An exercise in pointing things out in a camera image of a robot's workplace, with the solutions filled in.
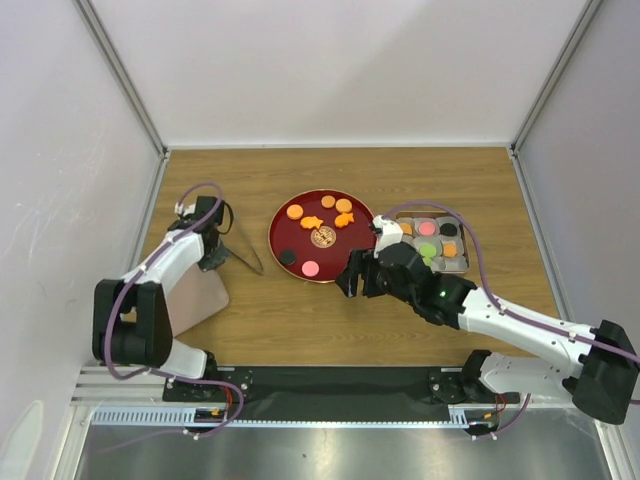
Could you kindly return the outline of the round orange sandwich cookie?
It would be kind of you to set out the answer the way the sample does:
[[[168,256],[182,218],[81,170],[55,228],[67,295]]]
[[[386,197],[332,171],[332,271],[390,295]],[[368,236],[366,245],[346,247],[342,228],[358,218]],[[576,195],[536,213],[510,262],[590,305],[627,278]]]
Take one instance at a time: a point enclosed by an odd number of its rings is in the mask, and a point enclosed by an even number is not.
[[[402,229],[404,235],[408,235],[410,237],[413,236],[413,227],[410,224],[401,222],[399,226]]]

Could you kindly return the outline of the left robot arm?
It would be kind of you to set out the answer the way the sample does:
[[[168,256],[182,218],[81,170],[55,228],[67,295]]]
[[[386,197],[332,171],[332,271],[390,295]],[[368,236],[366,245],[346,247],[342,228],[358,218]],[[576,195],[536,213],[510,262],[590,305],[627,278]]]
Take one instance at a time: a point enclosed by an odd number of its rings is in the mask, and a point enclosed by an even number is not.
[[[216,269],[229,255],[220,228],[232,220],[231,208],[215,196],[200,196],[189,207],[179,204],[162,242],[140,265],[97,284],[92,353],[114,377],[127,377],[117,366],[134,366],[139,373],[185,382],[198,400],[218,393],[214,354],[177,337],[229,304]]]

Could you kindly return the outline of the gold tin lid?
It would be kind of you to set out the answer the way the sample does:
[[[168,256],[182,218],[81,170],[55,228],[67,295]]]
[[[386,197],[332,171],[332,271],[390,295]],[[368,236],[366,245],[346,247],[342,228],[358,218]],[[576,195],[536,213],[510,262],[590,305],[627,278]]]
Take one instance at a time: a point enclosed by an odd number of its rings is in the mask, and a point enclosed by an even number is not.
[[[229,294],[215,270],[171,267],[161,276],[173,337],[225,309]]]

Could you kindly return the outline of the steel serving tongs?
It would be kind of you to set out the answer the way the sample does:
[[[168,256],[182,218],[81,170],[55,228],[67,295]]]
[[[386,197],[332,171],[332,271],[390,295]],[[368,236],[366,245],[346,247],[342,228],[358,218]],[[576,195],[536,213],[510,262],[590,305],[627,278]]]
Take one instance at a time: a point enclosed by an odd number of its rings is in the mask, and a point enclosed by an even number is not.
[[[243,221],[231,207],[226,210],[220,229],[222,242],[229,254],[252,273],[263,276],[264,264]]]

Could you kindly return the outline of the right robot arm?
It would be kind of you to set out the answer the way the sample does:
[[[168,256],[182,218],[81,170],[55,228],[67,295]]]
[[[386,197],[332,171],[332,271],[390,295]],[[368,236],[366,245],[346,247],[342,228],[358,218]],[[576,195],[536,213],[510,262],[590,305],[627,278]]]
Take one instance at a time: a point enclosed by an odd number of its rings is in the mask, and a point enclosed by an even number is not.
[[[489,353],[470,360],[462,394],[482,402],[518,392],[570,400],[605,423],[624,423],[639,377],[639,357],[624,328],[549,317],[493,296],[463,277],[433,272],[401,242],[379,253],[354,250],[336,283],[344,295],[388,295],[426,322],[496,338],[530,353],[524,360]]]

